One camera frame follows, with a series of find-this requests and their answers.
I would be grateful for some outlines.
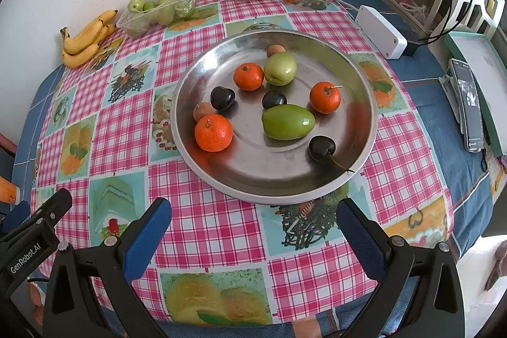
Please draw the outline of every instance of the cherry stem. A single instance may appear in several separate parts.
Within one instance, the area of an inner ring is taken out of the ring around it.
[[[343,169],[345,172],[352,172],[353,174],[355,174],[356,172],[352,171],[352,169],[347,169],[346,167],[344,167],[343,165],[340,165],[332,156],[329,156],[329,158],[331,159],[331,161],[333,161],[336,165],[338,165],[341,169]]]

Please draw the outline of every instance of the green tray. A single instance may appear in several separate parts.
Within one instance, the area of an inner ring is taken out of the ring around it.
[[[507,69],[487,36],[451,32],[445,43],[453,56],[470,66],[479,105],[495,156],[507,154]]]

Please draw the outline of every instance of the blue gripper pad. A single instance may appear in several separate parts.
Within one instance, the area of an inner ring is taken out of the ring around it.
[[[382,282],[386,272],[386,257],[369,232],[375,231],[380,237],[383,235],[387,244],[388,237],[382,228],[376,222],[369,221],[349,198],[336,206],[336,224],[356,254],[367,277]],[[378,227],[380,232],[376,231],[374,226]]]
[[[30,215],[30,204],[22,201],[0,222],[0,232],[8,233],[19,226]]]
[[[157,198],[138,222],[142,222],[144,216],[150,213],[151,216],[139,230],[138,236],[132,241],[124,254],[123,275],[129,284],[134,279],[143,276],[151,257],[171,223],[172,210],[167,199]]]

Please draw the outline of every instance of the tablecloth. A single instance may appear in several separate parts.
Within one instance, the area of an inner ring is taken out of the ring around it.
[[[72,194],[73,207],[56,226],[60,239],[77,248],[98,245],[156,197],[168,198],[172,223],[132,285],[154,317],[211,325],[245,313],[253,324],[291,321],[372,291],[376,283],[326,219],[344,196],[389,235],[428,247],[447,239],[450,194],[429,135],[402,83],[342,7],[326,0],[199,0],[198,10],[199,19],[153,27],[138,39],[116,30],[99,58],[63,74],[37,144],[31,191],[32,210],[55,190]],[[296,234],[287,224],[308,204],[273,208],[232,199],[189,169],[170,135],[172,91],[193,59],[226,36],[277,27],[348,53],[379,109],[363,169],[315,200]],[[134,76],[125,81],[128,73]],[[41,266],[45,275],[53,259]],[[111,308],[100,280],[94,286]],[[191,299],[176,299],[196,291],[204,297],[198,309]]]

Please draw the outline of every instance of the screw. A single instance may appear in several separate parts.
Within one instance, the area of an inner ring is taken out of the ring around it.
[[[61,252],[64,252],[64,251],[67,251],[68,249],[68,242],[67,241],[61,241],[59,244],[58,244],[58,251],[61,251]]]
[[[446,242],[439,242],[439,248],[442,252],[449,252],[449,245]]]
[[[395,235],[394,237],[391,238],[391,242],[393,245],[396,245],[397,247],[401,247],[405,243],[405,240],[402,237]]]
[[[104,239],[104,245],[107,247],[112,247],[114,244],[116,244],[117,238],[114,235],[111,235]]]

